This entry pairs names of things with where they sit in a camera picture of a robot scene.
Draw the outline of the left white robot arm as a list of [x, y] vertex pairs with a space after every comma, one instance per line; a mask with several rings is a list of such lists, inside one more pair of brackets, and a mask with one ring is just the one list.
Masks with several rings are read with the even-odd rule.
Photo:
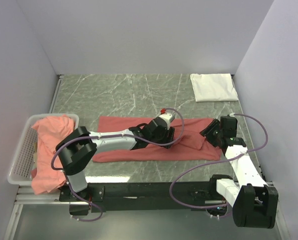
[[149, 144], [168, 149], [174, 142], [174, 133], [175, 129], [160, 117], [117, 132], [94, 133], [82, 126], [56, 146], [55, 157], [60, 159], [72, 191], [79, 193], [88, 187], [84, 169], [95, 154], [144, 149]]

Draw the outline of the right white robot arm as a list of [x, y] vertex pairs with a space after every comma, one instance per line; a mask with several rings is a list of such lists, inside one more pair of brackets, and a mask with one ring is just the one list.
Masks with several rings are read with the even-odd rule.
[[275, 225], [279, 193], [258, 173], [245, 141], [237, 137], [237, 126], [233, 113], [212, 120], [200, 132], [207, 142], [222, 150], [237, 178], [237, 181], [218, 179], [216, 191], [232, 207], [236, 226], [271, 229]]

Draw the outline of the dark red t-shirt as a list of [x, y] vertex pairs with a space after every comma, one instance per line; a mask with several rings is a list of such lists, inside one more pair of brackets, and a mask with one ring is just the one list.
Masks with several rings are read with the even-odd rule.
[[[141, 123], [149, 123], [150, 120], [148, 117], [101, 116], [97, 131], [100, 133], [116, 132]], [[211, 122], [211, 118], [184, 119], [185, 128], [183, 135], [169, 149], [149, 144], [146, 148], [132, 151], [114, 150], [96, 153], [92, 161], [95, 163], [120, 161], [218, 161], [222, 155], [221, 149], [213, 147], [200, 135], [200, 131], [205, 129]]]

